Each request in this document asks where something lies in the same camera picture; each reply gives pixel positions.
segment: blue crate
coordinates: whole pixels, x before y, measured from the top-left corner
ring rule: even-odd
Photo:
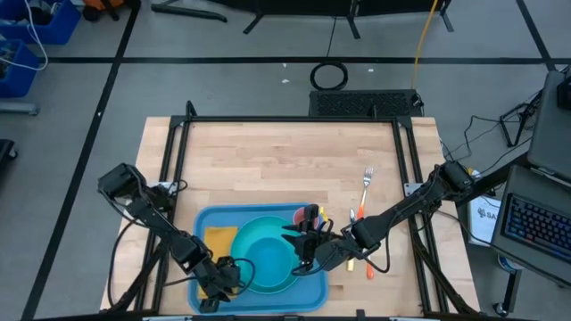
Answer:
[[[78,25],[79,19],[81,18],[81,13],[78,11],[75,5],[71,3],[70,0],[44,0],[44,1],[50,5],[54,3],[62,3],[62,4],[55,12],[55,15],[52,18],[50,24],[46,26],[34,25],[40,42],[45,45],[67,44],[68,41],[70,40],[73,30]],[[6,2],[16,3],[16,2],[23,2],[23,0],[4,0],[2,3],[0,3],[0,9],[4,9],[4,7],[6,6],[8,7],[9,10],[12,10],[12,12],[10,13],[3,13],[2,16],[6,15],[7,17],[12,17],[12,19],[17,19],[17,17],[23,17],[28,15],[28,10],[26,9],[26,5],[4,4]],[[4,36],[6,39],[20,39],[27,44],[36,43],[36,41],[34,41],[32,36],[28,32],[28,25],[0,25],[0,34]]]
[[[37,57],[24,45],[21,40],[7,40],[0,41],[0,48],[7,44],[16,44],[16,54],[13,57],[14,63],[37,68],[39,60]],[[32,86],[34,77],[36,76],[35,70],[27,68],[9,66],[8,72],[4,78],[0,78],[0,97],[23,97],[28,94],[29,88]]]
[[[0,0],[0,19],[14,21],[22,17],[26,12],[23,0]]]

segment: yellow sponge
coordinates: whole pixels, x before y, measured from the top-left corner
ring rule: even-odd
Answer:
[[[230,255],[232,242],[238,233],[238,227],[206,227],[204,231],[204,243],[212,251],[212,261],[216,263],[218,258]],[[198,298],[207,299],[202,288],[198,288]]]

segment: gray floor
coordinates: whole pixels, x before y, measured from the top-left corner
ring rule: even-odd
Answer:
[[[187,2],[226,14],[228,24],[167,16],[145,2],[126,51],[127,57],[322,56],[334,19],[266,17],[245,36],[253,16],[216,4]],[[550,55],[571,57],[566,40],[567,0],[527,1]],[[455,0],[449,10],[456,29],[448,33],[435,17],[426,36],[427,57],[541,57],[512,0]],[[425,13],[357,19],[362,39],[354,40],[338,20],[333,56],[411,57]],[[82,21],[66,46],[48,46],[51,57],[113,57],[128,11],[121,20]],[[108,64],[54,63],[37,75],[20,101],[42,108],[35,117],[0,115],[0,137],[16,141],[20,158],[0,186],[0,310],[2,319],[21,316],[39,263],[76,167],[95,107],[109,74]],[[99,308],[119,220],[95,192],[96,180],[119,162],[134,162],[145,118],[181,113],[185,101],[202,115],[306,115],[313,64],[123,64],[95,140],[37,317],[95,313]],[[410,86],[410,64],[348,64],[347,89]],[[426,115],[436,117],[442,140],[455,148],[472,114],[499,115],[541,88],[546,68],[537,65],[421,65],[418,91]],[[323,69],[323,86],[340,78]],[[493,127],[477,121],[469,136]],[[464,164],[485,169],[506,152],[498,128],[471,144]],[[454,153],[466,154],[466,149]],[[500,166],[510,157],[506,157]],[[488,249],[468,245],[481,303],[501,300],[507,274]],[[524,273],[513,317],[567,320],[571,291],[531,272]]]

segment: fork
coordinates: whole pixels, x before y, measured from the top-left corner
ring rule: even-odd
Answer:
[[[367,167],[365,169],[365,176],[363,177],[363,197],[360,199],[359,212],[357,213],[357,219],[363,218],[365,216],[365,199],[367,198],[367,187],[371,184],[371,178],[373,177],[373,168]],[[367,264],[367,279],[371,280],[374,277],[373,267]]]

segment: wooden table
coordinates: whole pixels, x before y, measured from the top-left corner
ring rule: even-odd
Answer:
[[[158,180],[169,121],[169,118],[147,119],[137,156],[137,167],[147,182]],[[439,136],[434,119],[413,119],[413,124],[426,179],[435,164],[444,162]],[[414,181],[404,130],[401,137],[410,181]],[[171,177],[177,150],[175,145]],[[335,231],[338,231],[349,223],[349,208],[359,206],[362,176],[367,166],[373,166],[376,172],[368,188],[366,212],[376,215],[403,198],[391,124],[195,122],[191,124],[182,173],[188,188],[178,197],[174,223],[192,234],[196,214],[209,205],[315,202],[325,207],[327,215],[337,223]],[[441,210],[456,215],[449,202]],[[365,309],[372,317],[420,316],[418,281],[407,225],[406,221],[400,223],[390,234],[392,266],[388,274],[376,273],[374,280],[368,280],[364,261],[356,261],[352,273],[342,265],[329,272],[327,303],[304,315],[354,316],[356,309]],[[459,224],[435,215],[433,226],[444,274],[466,302],[479,309]],[[141,268],[147,233],[146,229],[133,226],[120,243],[112,283],[115,300]],[[376,251],[372,259],[383,267],[385,250]],[[427,268],[426,274],[432,291],[432,309],[438,310],[434,280]],[[167,282],[183,277],[183,272],[171,261]],[[154,276],[147,287],[146,307],[151,306],[153,288]],[[164,288],[161,314],[195,314],[186,302],[186,291],[185,284]],[[105,295],[102,308],[108,307]]]

